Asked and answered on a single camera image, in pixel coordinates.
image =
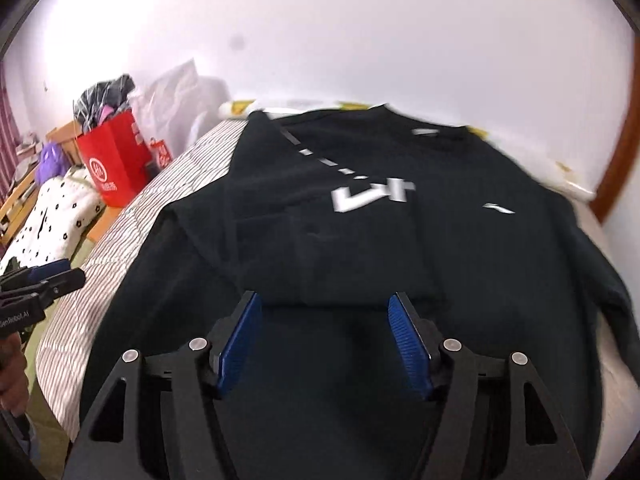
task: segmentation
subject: black sweatshirt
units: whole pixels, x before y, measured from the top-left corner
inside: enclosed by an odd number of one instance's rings
[[[255,112],[228,174],[160,213],[98,330],[81,416],[125,350],[204,336],[247,289],[264,329],[219,406],[243,480],[408,478],[433,413],[388,328],[395,291],[474,352],[524,352],[587,471],[598,309],[640,378],[628,293],[570,203],[466,128],[386,107]]]

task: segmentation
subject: curtain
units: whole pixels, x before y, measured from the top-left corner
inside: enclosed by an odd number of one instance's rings
[[[18,156],[15,147],[20,144],[20,133],[11,113],[9,95],[4,80],[4,61],[0,61],[0,199],[4,200],[14,177]]]

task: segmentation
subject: purple plush toy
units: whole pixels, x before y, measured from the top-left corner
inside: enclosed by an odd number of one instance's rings
[[[65,176],[71,168],[66,153],[55,142],[46,144],[40,153],[40,163],[36,169],[36,184],[42,186],[55,176]]]

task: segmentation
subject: bed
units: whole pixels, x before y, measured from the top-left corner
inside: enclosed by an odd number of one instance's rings
[[[223,176],[244,121],[224,121],[202,137],[123,210],[98,242],[83,268],[87,286],[60,301],[36,357],[40,387],[62,428],[73,440],[79,431],[82,377],[92,340],[111,298],[158,212]],[[604,233],[590,208],[574,201],[583,230],[609,255]],[[600,445],[591,478],[616,467],[640,429],[640,390],[620,359],[610,329],[600,317],[598,352],[604,386]]]

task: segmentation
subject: white logo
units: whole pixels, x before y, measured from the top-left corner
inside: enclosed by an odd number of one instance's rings
[[[89,159],[89,169],[100,182],[107,182],[107,169],[97,158]]]
[[[426,135],[427,137],[434,137],[440,133],[439,130],[430,130],[428,128],[416,128],[412,132],[414,135]]]
[[[501,207],[497,204],[484,204],[482,207],[485,207],[487,209],[495,209],[496,211],[499,211],[500,213],[505,213],[507,215],[513,215],[515,214],[515,211],[511,211],[510,209],[507,209],[505,207]]]
[[[354,209],[361,208],[375,202],[385,196],[393,202],[406,202],[406,190],[414,190],[413,182],[405,182],[401,178],[388,178],[386,186],[384,184],[370,184],[371,189],[361,191],[356,195],[351,195],[348,187],[339,187],[331,192],[331,198],[334,201],[334,211],[338,213],[346,213]]]

